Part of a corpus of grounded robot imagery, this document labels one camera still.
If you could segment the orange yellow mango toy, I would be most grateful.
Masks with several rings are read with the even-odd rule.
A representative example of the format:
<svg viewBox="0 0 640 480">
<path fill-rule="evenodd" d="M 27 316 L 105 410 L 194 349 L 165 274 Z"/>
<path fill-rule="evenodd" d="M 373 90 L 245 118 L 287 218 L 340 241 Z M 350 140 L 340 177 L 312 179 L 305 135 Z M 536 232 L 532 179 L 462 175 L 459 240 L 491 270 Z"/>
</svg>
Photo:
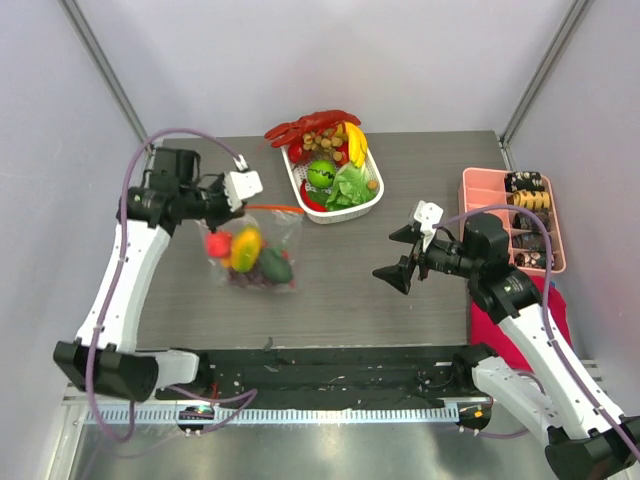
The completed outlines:
<svg viewBox="0 0 640 480">
<path fill-rule="evenodd" d="M 262 234 L 257 227 L 247 226 L 232 240 L 230 266 L 241 273 L 249 272 L 262 249 Z"/>
</svg>

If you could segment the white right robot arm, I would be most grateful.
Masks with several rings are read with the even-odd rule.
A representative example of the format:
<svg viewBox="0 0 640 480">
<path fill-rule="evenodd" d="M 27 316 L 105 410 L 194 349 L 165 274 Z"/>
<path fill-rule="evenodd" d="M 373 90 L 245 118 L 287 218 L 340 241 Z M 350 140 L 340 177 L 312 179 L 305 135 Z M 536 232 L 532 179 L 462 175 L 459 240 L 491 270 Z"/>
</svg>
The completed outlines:
<svg viewBox="0 0 640 480">
<path fill-rule="evenodd" d="M 436 271 L 461 277 L 473 300 L 528 362 L 538 386 L 518 375 L 491 347 L 465 348 L 454 360 L 457 391 L 481 391 L 502 404 L 544 449 L 559 479 L 606 479 L 639 461 L 639 419 L 626 415 L 587 372 L 548 306 L 549 289 L 509 260 L 509 234 L 491 208 L 462 215 L 461 240 L 437 239 L 443 211 L 419 202 L 409 222 L 391 233 L 409 255 L 374 270 L 403 294 L 413 277 Z"/>
</svg>

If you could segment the red apple toy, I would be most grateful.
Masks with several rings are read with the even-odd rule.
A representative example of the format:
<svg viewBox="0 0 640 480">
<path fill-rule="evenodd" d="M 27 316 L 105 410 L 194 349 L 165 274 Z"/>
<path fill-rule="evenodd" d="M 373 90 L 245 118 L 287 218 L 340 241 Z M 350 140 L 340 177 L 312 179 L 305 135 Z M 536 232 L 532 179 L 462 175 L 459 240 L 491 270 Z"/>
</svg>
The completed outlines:
<svg viewBox="0 0 640 480">
<path fill-rule="evenodd" d="M 207 255 L 214 259 L 228 258 L 231 254 L 233 235 L 229 232 L 208 232 L 204 238 Z"/>
</svg>

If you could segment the clear zip bag orange zipper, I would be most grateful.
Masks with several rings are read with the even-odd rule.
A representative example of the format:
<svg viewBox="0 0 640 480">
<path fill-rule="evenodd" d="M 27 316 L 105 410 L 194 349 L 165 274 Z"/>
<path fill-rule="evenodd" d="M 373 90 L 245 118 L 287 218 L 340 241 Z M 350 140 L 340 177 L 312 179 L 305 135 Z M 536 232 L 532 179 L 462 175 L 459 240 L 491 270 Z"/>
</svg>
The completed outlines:
<svg viewBox="0 0 640 480">
<path fill-rule="evenodd" d="M 289 293 L 298 286 L 305 212 L 285 205 L 250 205 L 212 231 L 197 226 L 213 281 L 221 287 Z"/>
</svg>

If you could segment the purple grape bunch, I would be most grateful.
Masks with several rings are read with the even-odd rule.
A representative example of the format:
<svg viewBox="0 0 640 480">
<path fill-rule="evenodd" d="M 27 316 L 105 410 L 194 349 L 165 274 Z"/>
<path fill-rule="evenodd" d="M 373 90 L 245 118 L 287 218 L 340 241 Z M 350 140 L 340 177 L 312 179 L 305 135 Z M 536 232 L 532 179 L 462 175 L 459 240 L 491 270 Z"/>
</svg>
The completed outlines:
<svg viewBox="0 0 640 480">
<path fill-rule="evenodd" d="M 260 270 L 241 273 L 231 269 L 228 271 L 228 282 L 239 288 L 270 289 L 275 286 Z"/>
</svg>

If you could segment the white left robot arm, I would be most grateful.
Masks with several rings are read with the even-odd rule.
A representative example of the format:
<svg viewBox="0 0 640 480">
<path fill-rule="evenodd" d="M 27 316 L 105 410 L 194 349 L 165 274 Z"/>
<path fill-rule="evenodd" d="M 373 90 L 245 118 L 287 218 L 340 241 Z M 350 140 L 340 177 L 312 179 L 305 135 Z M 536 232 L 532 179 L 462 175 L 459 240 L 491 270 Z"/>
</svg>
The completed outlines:
<svg viewBox="0 0 640 480">
<path fill-rule="evenodd" d="M 137 403 L 173 384 L 190 398 L 205 397 L 212 373 L 186 350 L 140 353 L 138 326 L 150 283 L 177 226 L 198 220 L 210 230 L 240 217 L 261 193 L 258 174 L 237 155 L 231 172 L 201 186 L 200 155 L 156 147 L 152 165 L 130 186 L 118 208 L 114 244 L 89 313 L 73 341 L 60 341 L 54 363 L 83 392 Z"/>
</svg>

